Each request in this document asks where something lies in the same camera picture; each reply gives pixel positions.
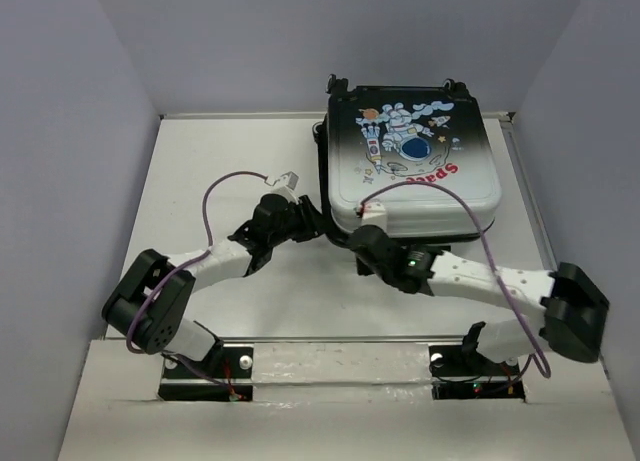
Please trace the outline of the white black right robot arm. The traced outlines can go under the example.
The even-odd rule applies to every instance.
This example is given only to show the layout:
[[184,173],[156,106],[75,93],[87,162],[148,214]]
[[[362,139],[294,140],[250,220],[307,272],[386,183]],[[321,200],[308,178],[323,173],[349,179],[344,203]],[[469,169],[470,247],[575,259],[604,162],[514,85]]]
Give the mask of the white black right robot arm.
[[610,303],[579,266],[518,270],[470,261],[426,245],[402,245],[365,225],[347,246],[385,284],[406,294],[451,297],[509,309],[512,319],[472,325],[460,349],[462,365],[482,373],[494,363],[552,351],[571,361],[599,360]]

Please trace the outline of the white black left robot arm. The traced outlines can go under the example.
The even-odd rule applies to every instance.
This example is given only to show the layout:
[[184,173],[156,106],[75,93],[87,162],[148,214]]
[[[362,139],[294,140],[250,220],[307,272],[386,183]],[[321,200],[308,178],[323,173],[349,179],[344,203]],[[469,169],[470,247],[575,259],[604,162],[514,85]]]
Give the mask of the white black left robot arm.
[[185,317],[197,291],[251,276],[271,261],[274,248],[306,242],[323,234],[323,218],[308,197],[293,201],[269,193],[252,217],[227,238],[194,253],[164,256],[141,252],[104,304],[101,316],[143,354],[186,361],[209,376],[221,364],[224,342],[208,328]]

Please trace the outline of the small space print suitcase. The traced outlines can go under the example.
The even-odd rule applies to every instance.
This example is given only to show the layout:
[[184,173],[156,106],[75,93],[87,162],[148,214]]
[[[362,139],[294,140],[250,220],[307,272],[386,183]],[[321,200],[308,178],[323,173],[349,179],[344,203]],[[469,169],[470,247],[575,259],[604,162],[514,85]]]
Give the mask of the small space print suitcase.
[[330,75],[328,107],[313,128],[327,237],[345,244],[361,200],[380,198],[390,236],[467,242],[495,222],[502,197],[476,98],[465,83],[351,87]]

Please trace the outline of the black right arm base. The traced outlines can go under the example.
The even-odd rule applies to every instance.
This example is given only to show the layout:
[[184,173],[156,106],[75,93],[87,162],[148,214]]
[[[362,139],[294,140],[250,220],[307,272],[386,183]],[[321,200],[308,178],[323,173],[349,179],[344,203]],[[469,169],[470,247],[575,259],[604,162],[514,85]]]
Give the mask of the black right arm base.
[[495,363],[477,352],[485,322],[471,326],[458,344],[429,348],[431,394],[434,400],[526,399],[518,362]]

